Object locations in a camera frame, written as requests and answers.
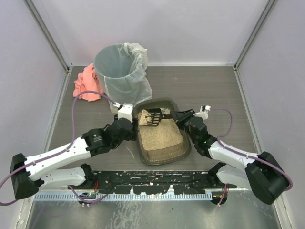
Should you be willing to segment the black slotted litter scoop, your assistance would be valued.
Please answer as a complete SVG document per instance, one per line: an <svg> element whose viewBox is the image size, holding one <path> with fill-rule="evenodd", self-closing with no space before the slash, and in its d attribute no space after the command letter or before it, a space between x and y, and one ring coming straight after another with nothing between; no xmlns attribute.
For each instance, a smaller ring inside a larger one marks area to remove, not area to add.
<svg viewBox="0 0 305 229"><path fill-rule="evenodd" d="M161 108L147 109L143 126L157 127L163 119L172 119L170 114L164 114Z"/></svg>

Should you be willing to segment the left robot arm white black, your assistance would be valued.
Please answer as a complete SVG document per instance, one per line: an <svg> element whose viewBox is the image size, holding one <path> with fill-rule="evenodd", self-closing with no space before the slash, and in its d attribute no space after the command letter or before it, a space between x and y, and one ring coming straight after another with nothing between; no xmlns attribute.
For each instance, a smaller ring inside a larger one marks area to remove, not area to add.
<svg viewBox="0 0 305 229"><path fill-rule="evenodd" d="M62 166L108 153L123 141L134 141L137 133L137 118L115 117L112 124L91 129L71 143L49 152L29 157L15 155L10 166L15 199L29 198L48 187L91 186L95 175L89 165L73 169L62 169Z"/></svg>

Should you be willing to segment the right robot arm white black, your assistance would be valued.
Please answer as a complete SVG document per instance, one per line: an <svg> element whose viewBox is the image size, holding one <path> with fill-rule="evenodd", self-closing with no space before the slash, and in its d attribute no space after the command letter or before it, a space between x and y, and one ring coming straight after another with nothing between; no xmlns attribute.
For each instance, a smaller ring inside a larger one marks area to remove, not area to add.
<svg viewBox="0 0 305 229"><path fill-rule="evenodd" d="M276 159L268 152L250 153L224 143L222 135L212 136L205 124L213 107L203 105L194 110L171 111L179 129L184 130L196 151L207 158L223 162L216 172L217 179L225 184L250 189L263 203L271 205L285 191L293 187L292 179L283 171Z"/></svg>

